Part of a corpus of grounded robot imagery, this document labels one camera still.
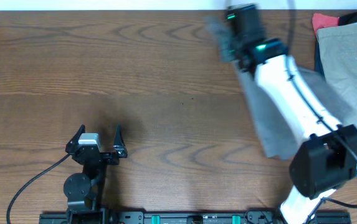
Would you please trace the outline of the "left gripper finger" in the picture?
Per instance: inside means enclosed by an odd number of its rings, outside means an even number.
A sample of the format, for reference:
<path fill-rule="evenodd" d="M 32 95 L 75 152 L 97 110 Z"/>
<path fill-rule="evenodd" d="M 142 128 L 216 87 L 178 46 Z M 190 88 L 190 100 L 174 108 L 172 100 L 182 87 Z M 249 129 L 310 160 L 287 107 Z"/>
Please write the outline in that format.
<path fill-rule="evenodd" d="M 120 124 L 117 125 L 116 130 L 115 130 L 113 146 L 114 147 L 124 147 L 125 146 L 123 137 L 121 135 L 121 125 Z"/>
<path fill-rule="evenodd" d="M 73 146 L 79 143 L 80 136 L 85 133 L 85 125 L 82 124 L 78 131 L 74 134 L 71 140 L 68 142 L 68 146 Z"/>

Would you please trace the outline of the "grey shorts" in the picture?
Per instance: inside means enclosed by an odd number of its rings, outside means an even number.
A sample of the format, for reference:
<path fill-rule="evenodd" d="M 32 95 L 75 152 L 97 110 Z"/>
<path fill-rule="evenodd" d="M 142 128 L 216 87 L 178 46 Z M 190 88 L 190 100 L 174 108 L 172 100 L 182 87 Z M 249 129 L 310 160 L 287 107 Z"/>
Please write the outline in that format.
<path fill-rule="evenodd" d="M 280 156 L 282 159 L 292 157 L 298 149 L 297 133 L 293 132 L 283 113 L 273 99 L 256 82 L 260 78 L 274 81 L 279 74 L 286 74 L 287 47 L 278 39 L 264 40 L 262 48 L 255 47 L 259 61 L 255 70 L 239 67 L 239 61 L 230 53 L 231 30 L 218 18 L 208 17 L 207 28 L 218 42 L 222 61 L 233 62 L 240 84 L 245 91 L 254 125 L 267 157 Z M 311 70 L 301 69 L 302 77 L 322 105 L 345 124 L 354 115 L 354 109 L 321 75 Z"/>

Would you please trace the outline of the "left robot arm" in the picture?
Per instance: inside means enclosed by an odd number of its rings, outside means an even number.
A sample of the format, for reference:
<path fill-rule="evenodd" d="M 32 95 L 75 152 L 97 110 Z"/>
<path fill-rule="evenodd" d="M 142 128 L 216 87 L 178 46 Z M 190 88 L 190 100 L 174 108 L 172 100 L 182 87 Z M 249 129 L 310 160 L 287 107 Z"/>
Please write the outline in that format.
<path fill-rule="evenodd" d="M 120 159 L 128 157 L 121 126 L 116 128 L 113 148 L 112 152 L 102 152 L 99 134 L 86 133 L 84 125 L 66 144 L 66 153 L 83 166 L 81 172 L 72 174 L 64 183 L 68 205 L 66 223 L 118 223 L 118 215 L 103 208 L 101 201 L 107 166 L 117 166 Z"/>

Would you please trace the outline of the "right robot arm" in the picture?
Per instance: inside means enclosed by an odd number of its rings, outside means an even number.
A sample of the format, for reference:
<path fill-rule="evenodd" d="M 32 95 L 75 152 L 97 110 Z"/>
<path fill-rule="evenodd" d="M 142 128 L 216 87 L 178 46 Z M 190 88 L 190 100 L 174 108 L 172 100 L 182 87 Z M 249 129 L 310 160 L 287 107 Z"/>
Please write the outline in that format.
<path fill-rule="evenodd" d="M 250 75 L 287 123 L 298 151 L 289 166 L 293 188 L 273 223 L 351 223 L 349 213 L 319 212 L 357 168 L 357 128 L 343 126 L 306 84 L 288 47 L 268 39 L 255 4 L 226 9 L 228 57 Z"/>

